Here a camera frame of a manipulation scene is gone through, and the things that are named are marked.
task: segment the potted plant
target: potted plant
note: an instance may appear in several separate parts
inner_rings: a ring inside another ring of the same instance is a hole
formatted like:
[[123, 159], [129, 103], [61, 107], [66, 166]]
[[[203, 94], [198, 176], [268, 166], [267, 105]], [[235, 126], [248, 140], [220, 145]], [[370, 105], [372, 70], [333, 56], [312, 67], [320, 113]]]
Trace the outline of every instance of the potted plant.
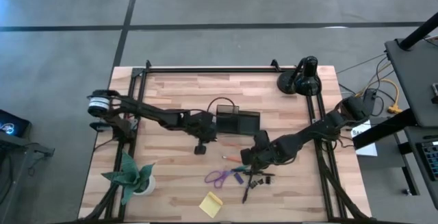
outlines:
[[122, 154], [122, 171], [102, 173], [112, 183], [123, 186], [122, 204], [125, 205], [134, 195], [149, 195], [155, 189], [155, 178], [151, 175], [154, 164], [143, 166], [138, 170], [134, 159], [126, 152]]

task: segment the wooden tabletop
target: wooden tabletop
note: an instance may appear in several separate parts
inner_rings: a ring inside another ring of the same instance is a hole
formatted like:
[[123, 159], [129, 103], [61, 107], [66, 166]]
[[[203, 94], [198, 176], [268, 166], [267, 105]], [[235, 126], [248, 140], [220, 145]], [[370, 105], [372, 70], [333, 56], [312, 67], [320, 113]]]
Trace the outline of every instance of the wooden tabletop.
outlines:
[[[110, 89], [127, 94], [132, 67], [116, 67]], [[327, 112], [341, 100], [335, 68], [320, 66], [322, 96]], [[276, 87], [278, 73], [156, 73], [148, 74], [143, 101], [159, 108], [206, 109], [216, 97], [232, 99], [240, 110], [261, 113], [261, 129], [271, 140], [298, 132], [309, 125], [306, 99], [301, 95], [284, 95]], [[227, 104], [219, 100], [212, 105]], [[315, 104], [316, 116], [319, 117]], [[99, 134], [96, 145], [109, 140], [111, 132]], [[295, 162], [287, 166], [270, 166], [275, 173], [270, 185], [250, 190], [242, 204], [245, 184], [233, 176], [223, 188], [206, 184], [204, 177], [215, 170], [232, 169], [240, 164], [222, 159], [223, 155], [240, 156], [241, 148], [254, 145], [251, 136], [219, 134], [218, 142], [206, 144], [205, 155], [194, 155], [197, 139], [184, 132], [171, 132], [156, 122], [142, 119], [139, 125], [136, 153], [138, 167], [156, 163], [153, 174], [157, 188], [150, 196], [133, 196], [127, 204], [125, 221], [142, 222], [273, 222], [325, 221], [326, 212], [320, 185], [320, 174], [313, 142], [304, 145]], [[92, 211], [109, 188], [110, 182], [101, 173], [112, 171], [117, 142], [100, 147], [92, 157], [79, 217]], [[361, 172], [352, 147], [335, 150], [341, 184], [362, 212], [370, 215]], [[199, 204], [212, 191], [224, 205], [212, 219]], [[337, 213], [334, 192], [333, 207]], [[117, 213], [118, 203], [114, 206]]]

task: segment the keyboard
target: keyboard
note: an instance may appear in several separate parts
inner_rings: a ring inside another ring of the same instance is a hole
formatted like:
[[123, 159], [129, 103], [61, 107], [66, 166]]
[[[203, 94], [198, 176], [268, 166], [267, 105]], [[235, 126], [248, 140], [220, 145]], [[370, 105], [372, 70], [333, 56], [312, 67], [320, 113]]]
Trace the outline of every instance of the keyboard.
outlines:
[[438, 141], [417, 143], [417, 148], [422, 156], [424, 166], [433, 181], [438, 181]]

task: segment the gray concrete floor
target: gray concrete floor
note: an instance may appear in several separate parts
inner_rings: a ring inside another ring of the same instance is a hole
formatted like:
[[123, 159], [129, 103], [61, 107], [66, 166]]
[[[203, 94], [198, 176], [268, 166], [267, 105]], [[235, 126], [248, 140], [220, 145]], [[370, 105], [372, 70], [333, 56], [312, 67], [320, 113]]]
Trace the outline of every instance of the gray concrete floor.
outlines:
[[[128, 2], [0, 0], [0, 26], [122, 25]], [[437, 10], [438, 0], [137, 0], [131, 24], [406, 22], [425, 21]], [[271, 59], [286, 65], [314, 55], [320, 64], [341, 70], [381, 54], [386, 40], [414, 29], [129, 32], [121, 65], [142, 66], [145, 60], [166, 66], [267, 65]], [[0, 109], [29, 119], [32, 141], [56, 148], [26, 181], [14, 223], [77, 216], [96, 136], [88, 127], [86, 96], [107, 87], [119, 37], [120, 32], [0, 32]], [[341, 73], [339, 82], [358, 91], [377, 63]], [[396, 81], [395, 75], [389, 78]], [[395, 95], [391, 86], [381, 88]], [[388, 106], [389, 99], [383, 99]], [[403, 96], [400, 107], [408, 107]], [[417, 197], [400, 194], [406, 188], [401, 170], [371, 171], [361, 165], [374, 217], [436, 223], [438, 212], [411, 162], [421, 192]]]

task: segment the yellow sticky note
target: yellow sticky note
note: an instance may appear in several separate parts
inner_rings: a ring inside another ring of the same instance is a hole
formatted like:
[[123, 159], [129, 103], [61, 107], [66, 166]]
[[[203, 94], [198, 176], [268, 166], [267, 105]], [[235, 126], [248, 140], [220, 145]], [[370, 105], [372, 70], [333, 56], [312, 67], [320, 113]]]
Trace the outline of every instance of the yellow sticky note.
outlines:
[[215, 194], [209, 192], [199, 207], [211, 218], [214, 218], [224, 203]]

